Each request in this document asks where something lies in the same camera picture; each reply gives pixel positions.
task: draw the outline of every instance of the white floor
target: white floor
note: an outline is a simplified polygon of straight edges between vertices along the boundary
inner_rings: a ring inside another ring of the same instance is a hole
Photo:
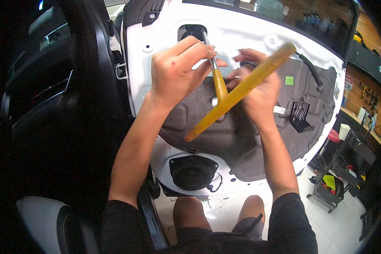
[[[305,168],[298,176],[298,185],[306,215],[316,234],[319,254],[354,253],[360,245],[358,241],[362,230],[360,215],[365,213],[364,206],[358,198],[346,192],[338,207],[332,213],[327,213],[329,207],[322,201],[316,197],[306,198],[308,193],[313,193],[314,185],[308,180],[312,175],[314,175],[313,171],[308,167]],[[260,184],[255,190],[206,197],[202,201],[203,208],[213,231],[230,232],[236,224],[245,199],[250,195],[259,195],[264,201],[266,216],[262,238],[267,240],[272,206],[272,193],[267,182]],[[163,192],[158,199],[154,200],[171,244],[176,243],[172,219],[175,201],[176,197],[167,197]]]

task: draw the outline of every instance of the hand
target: hand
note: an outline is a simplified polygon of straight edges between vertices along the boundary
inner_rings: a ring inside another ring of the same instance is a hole
[[[155,53],[152,56],[149,95],[156,106],[169,113],[212,71],[208,60],[197,69],[192,67],[202,59],[214,58],[216,54],[214,46],[205,45],[193,36],[184,38],[168,50]],[[220,59],[217,59],[217,65],[227,66]]]
[[[252,49],[239,50],[240,54],[234,57],[236,62],[250,61],[259,64],[264,61],[266,56],[263,53]],[[253,69],[252,66],[246,65],[234,70],[227,76],[227,79],[233,79],[227,84],[227,87],[234,88],[242,80],[244,80]],[[247,114],[255,122],[258,129],[262,129],[268,120],[274,119],[274,106],[277,102],[279,90],[281,89],[281,80],[276,72],[271,73],[256,88],[254,88],[247,96],[244,97],[243,103]]]

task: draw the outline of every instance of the black seat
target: black seat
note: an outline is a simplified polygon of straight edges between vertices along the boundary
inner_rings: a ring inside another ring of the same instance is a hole
[[[99,253],[92,227],[61,201],[28,196],[17,201],[17,210],[43,253]]]

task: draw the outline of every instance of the white cup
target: white cup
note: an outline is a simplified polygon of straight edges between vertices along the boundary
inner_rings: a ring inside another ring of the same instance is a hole
[[[339,139],[345,140],[349,134],[350,126],[347,124],[340,124]]]

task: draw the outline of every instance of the screwdriver handle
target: screwdriver handle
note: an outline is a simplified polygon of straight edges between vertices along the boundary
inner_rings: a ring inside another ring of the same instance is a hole
[[[213,70],[213,80],[214,88],[216,89],[217,103],[220,103],[229,93],[227,92],[226,84],[224,84],[223,76],[219,69]]]

